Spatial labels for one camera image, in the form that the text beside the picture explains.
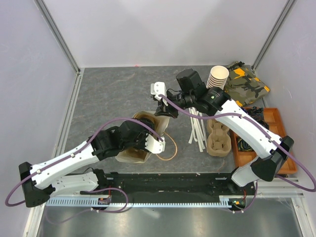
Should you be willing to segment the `cardboard cup carrier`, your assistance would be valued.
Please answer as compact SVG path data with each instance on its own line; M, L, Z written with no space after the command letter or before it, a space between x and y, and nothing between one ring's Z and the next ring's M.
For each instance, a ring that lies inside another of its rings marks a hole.
M232 149L229 128L215 119L207 121L207 152L214 157L225 157Z

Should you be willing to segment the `brown paper takeout bag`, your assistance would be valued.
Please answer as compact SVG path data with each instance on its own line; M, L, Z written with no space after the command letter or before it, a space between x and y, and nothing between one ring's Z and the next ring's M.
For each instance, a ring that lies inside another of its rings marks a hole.
M165 130L168 127L170 117L166 117L166 116L156 117L154 115L154 113L155 112L153 112L153 111L139 111L138 113L136 113L133 116L133 118L141 120L142 123L144 123L146 121L152 122L152 124L154 126L153 130L160 137L167 136L173 142L173 144L175 146L175 152L171 157L162 158L160 156L160 154L155 154L160 160L170 161L173 158L175 158L177 156L177 153L178 153L178 146L177 146L175 140L169 134L167 134L165 132ZM152 135L155 139L158 139L158 137L156 135L154 135L152 132L147 130L145 133L145 140L149 134ZM122 163L141 164L141 163L145 163L151 155L152 155L152 153L148 152L145 149L145 141L143 141L143 142L141 142L140 148L136 148L136 147L128 148L128 149L120 152L118 155L116 155L115 159L119 162L122 162Z

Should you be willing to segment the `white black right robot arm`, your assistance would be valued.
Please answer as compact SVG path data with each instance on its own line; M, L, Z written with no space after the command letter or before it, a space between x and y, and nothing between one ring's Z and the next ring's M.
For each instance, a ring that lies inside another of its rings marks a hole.
M187 114L188 108L196 108L215 119L242 138L256 153L256 158L231 173L226 182L227 191L238 194L247 184L259 179L270 182L286 162L294 141L289 136L280 137L266 129L248 115L224 90L207 88L197 71L181 71L176 80L180 91L172 94L164 82L151 84L151 94L158 101L156 116L176 118Z

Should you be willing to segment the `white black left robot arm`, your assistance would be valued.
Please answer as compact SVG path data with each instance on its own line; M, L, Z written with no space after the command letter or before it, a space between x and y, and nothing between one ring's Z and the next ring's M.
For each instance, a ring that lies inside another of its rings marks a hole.
M72 150L51 160L19 165L21 179L32 177L22 184L27 207L36 207L57 193L59 178L89 164L115 157L129 148L145 150L148 135L155 128L148 118L126 120L120 126L112 126L92 135Z

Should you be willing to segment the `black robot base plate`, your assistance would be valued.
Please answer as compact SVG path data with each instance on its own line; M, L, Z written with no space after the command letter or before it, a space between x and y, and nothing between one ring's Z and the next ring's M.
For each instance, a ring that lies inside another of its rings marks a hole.
M97 187L120 188L126 194L185 192L210 196L250 196L255 193L255 184L250 182L239 187L230 180L230 173L117 173L104 174L95 169Z

